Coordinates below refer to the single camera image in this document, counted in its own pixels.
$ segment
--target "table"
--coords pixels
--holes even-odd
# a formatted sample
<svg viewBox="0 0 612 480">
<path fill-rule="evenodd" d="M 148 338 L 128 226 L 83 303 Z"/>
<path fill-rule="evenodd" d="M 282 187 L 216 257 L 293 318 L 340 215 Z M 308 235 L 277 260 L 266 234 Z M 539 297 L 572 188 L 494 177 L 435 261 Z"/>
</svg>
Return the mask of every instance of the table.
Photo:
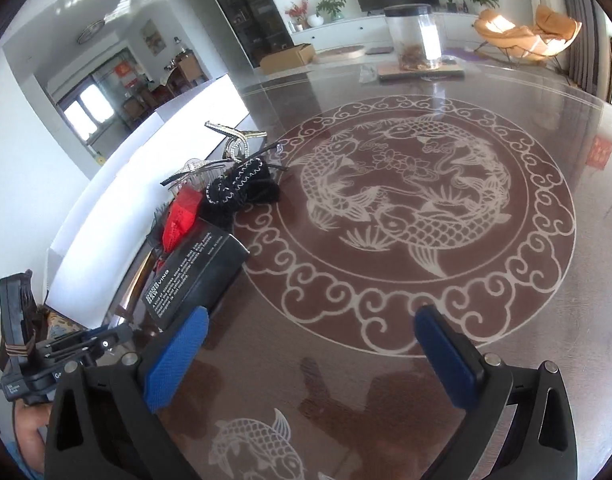
<svg viewBox="0 0 612 480">
<path fill-rule="evenodd" d="M 160 419 L 203 478 L 419 478 L 462 418 L 411 333 L 408 309 L 432 295 L 481 351 L 558 364 L 590 480 L 612 453 L 612 107 L 483 65 L 463 80 L 362 80 L 346 66 L 244 93 L 269 141 L 288 133 L 291 170 L 278 206 L 237 217 L 246 272 Z M 451 234 L 424 238 L 433 220 Z M 522 253 L 535 230 L 541 245 Z M 495 295 L 506 260 L 542 273 L 505 274 Z M 442 296 L 454 280 L 457 297 Z M 463 280 L 480 288 L 465 295 Z"/>
</svg>

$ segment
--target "gray curtain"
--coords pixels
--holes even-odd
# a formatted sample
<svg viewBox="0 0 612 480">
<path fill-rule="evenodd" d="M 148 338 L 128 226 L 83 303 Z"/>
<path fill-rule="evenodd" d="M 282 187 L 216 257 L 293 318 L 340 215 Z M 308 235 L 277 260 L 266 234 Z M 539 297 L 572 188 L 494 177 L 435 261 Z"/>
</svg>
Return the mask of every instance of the gray curtain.
<svg viewBox="0 0 612 480">
<path fill-rule="evenodd" d="M 566 0 L 568 15 L 583 23 L 579 36 L 569 48 L 569 76 L 592 95 L 597 95 L 599 78 L 599 31 L 595 4 L 595 0 Z"/>
</svg>

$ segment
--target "hand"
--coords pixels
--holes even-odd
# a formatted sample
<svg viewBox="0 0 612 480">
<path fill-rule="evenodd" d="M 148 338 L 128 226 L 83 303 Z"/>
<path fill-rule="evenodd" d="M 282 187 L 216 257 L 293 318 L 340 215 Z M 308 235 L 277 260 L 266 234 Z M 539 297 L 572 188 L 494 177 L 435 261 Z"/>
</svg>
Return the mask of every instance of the hand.
<svg viewBox="0 0 612 480">
<path fill-rule="evenodd" d="M 15 434 L 19 452 L 28 466 L 40 473 L 44 472 L 44 440 L 37 431 L 48 425 L 52 404 L 27 406 L 18 399 L 15 403 Z"/>
</svg>

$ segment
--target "black jar lid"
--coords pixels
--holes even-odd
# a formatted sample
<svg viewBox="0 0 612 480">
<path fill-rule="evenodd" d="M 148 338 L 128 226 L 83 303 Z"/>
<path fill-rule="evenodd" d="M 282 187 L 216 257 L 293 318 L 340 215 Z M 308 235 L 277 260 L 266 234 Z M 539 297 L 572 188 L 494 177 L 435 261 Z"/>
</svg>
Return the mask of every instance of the black jar lid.
<svg viewBox="0 0 612 480">
<path fill-rule="evenodd" d="M 405 16 L 423 16 L 424 14 L 432 14 L 433 8 L 428 4 L 407 4 L 395 5 L 386 7 L 384 14 L 388 18 L 398 18 Z"/>
</svg>

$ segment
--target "white cabinet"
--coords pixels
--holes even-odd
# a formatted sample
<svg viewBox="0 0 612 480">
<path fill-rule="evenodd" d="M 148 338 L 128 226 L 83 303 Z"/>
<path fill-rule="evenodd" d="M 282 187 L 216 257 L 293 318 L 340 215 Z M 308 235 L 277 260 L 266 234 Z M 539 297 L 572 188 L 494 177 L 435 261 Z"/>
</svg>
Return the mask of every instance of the white cabinet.
<svg viewBox="0 0 612 480">
<path fill-rule="evenodd" d="M 474 30 L 474 14 L 435 12 L 435 21 L 441 45 L 445 47 L 474 47 L 484 40 Z M 392 38 L 385 16 L 368 16 L 353 20 L 340 20 L 320 27 L 307 28 L 292 34 L 294 44 L 312 43 L 316 51 L 362 44 L 391 46 Z"/>
</svg>

